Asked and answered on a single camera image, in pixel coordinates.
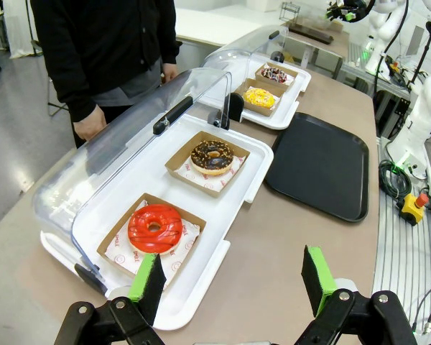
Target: white plastic tray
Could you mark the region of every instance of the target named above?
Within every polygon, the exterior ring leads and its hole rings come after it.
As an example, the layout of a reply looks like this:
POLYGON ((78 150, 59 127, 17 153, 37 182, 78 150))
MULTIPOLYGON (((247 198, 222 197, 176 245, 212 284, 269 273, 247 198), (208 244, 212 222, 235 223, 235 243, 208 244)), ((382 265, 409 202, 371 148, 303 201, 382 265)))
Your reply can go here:
MULTIPOLYGON (((206 227, 179 272, 162 295, 154 327, 173 330, 193 317, 230 246, 224 241, 244 201, 251 203, 273 160, 273 152, 263 142, 226 131, 195 117, 184 115, 161 137, 149 144, 75 217, 73 234, 86 254, 98 265, 108 288, 131 284, 131 278, 97 254, 103 238, 130 205, 149 193, 185 209, 206 221, 206 227), (164 164, 199 131, 219 136, 250 151, 232 183, 218 198, 169 175, 164 164)), ((74 272, 79 260, 75 248, 54 234, 42 234, 47 251, 74 272)))
MULTIPOLYGON (((298 73, 295 82, 282 96, 282 100, 279 103, 278 109, 271 116, 264 116, 256 113, 255 111, 244 109, 241 113, 241 121, 243 119, 255 122, 264 127, 270 129, 286 129, 294 117, 294 114, 299 106, 297 98, 300 92, 307 90, 308 84, 311 81, 311 75, 293 65, 285 65, 284 63, 278 63, 271 61, 267 57, 260 55, 252 55, 249 61, 249 71, 247 78, 255 79, 255 72, 265 63, 274 63, 275 65, 282 66, 284 68, 294 70, 298 73)), ((227 63, 223 69, 230 72, 232 75, 231 92, 234 92, 246 79, 246 66, 248 64, 247 57, 238 57, 236 63, 231 61, 227 63)), ((215 104, 211 101, 211 94, 220 94, 221 90, 213 88, 201 99, 201 102, 207 103, 208 105, 214 106, 215 104)))

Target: black sweater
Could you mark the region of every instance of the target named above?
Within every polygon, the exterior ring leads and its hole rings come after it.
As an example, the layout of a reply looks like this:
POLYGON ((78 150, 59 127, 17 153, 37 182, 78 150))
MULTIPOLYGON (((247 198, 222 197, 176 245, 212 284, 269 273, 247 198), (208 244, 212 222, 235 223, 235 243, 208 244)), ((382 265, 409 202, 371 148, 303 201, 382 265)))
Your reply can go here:
POLYGON ((160 56, 175 63, 173 0, 31 0, 57 97, 73 122, 96 104, 91 95, 121 86, 160 56))

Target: white curtain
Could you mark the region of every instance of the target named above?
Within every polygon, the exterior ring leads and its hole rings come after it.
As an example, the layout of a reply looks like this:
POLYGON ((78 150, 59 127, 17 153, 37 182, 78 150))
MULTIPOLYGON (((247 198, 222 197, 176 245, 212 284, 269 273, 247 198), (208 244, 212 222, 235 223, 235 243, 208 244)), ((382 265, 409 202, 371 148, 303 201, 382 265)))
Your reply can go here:
POLYGON ((27 18, 26 3, 29 8, 30 25, 34 40, 37 40, 35 31, 34 14, 29 0, 4 0, 6 33, 8 34, 9 49, 11 58, 34 53, 30 35, 29 20, 27 18))

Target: yellow donut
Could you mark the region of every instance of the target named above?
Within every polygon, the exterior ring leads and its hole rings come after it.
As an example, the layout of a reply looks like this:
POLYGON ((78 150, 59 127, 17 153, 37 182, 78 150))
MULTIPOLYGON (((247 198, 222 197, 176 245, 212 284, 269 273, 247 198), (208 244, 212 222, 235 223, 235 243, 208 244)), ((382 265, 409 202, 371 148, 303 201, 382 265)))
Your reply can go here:
POLYGON ((252 88, 244 93, 243 98, 250 104, 268 109, 274 105, 273 95, 263 88, 252 88))

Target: donut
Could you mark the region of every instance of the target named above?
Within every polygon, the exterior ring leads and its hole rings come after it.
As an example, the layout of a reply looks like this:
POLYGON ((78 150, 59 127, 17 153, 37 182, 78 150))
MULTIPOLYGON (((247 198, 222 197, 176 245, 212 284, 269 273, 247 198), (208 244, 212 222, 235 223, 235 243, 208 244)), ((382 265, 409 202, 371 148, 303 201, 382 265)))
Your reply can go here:
POLYGON ((274 105, 273 95, 263 88, 251 88, 243 95, 245 101, 255 106, 263 106, 270 109, 274 105))
POLYGON ((181 236, 182 219, 168 205, 145 206, 129 219, 129 241, 144 253, 164 254, 179 244, 181 236))
POLYGON ((273 68, 273 67, 262 68, 260 71, 260 74, 262 74, 262 76, 264 76, 265 78, 271 79, 281 84, 287 81, 286 73, 284 73, 279 68, 273 68))
POLYGON ((233 150, 217 140, 205 140, 190 154, 193 167, 202 174, 221 175, 233 164, 233 150))

